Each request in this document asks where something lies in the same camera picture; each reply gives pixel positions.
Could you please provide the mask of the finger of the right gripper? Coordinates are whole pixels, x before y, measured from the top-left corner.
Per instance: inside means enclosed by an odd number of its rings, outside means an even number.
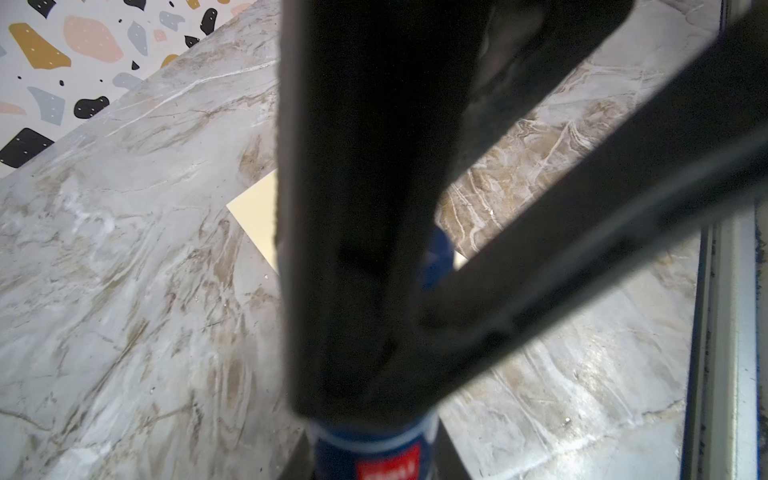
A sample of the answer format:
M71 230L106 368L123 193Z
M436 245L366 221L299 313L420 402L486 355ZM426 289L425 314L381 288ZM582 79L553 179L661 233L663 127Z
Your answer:
M631 9L283 3L276 244L297 414L407 423L659 250L766 193L761 1L423 289L442 192Z

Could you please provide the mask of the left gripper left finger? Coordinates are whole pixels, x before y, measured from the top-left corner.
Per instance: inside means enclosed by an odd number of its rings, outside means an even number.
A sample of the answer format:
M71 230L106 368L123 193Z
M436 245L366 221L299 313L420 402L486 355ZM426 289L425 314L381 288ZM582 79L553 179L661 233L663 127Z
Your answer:
M302 433L290 457L290 479L311 480L314 478L312 448L305 432Z

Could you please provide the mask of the cream envelope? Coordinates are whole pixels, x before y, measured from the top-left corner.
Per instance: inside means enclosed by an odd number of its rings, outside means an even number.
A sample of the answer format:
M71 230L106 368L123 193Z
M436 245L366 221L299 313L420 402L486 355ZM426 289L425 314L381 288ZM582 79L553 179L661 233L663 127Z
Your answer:
M279 275L275 246L277 230L278 170L274 169L227 204L227 209L248 238Z

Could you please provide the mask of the blue white glue stick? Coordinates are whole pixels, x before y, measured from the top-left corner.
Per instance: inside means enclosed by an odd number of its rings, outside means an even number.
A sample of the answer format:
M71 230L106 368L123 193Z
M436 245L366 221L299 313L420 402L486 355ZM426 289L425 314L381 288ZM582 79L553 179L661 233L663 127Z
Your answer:
M374 310L365 311L365 326L345 325L354 344L341 355L343 367L381 366L394 352L394 335L373 323ZM311 420L306 429L314 479L431 479L440 417L435 406L406 422L387 426L352 425Z

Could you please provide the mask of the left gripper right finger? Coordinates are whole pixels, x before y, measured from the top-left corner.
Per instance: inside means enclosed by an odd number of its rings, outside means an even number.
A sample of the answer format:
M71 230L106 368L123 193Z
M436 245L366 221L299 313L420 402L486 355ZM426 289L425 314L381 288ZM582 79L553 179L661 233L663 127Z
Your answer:
M439 480L471 480L442 420L438 423L434 444L434 478Z

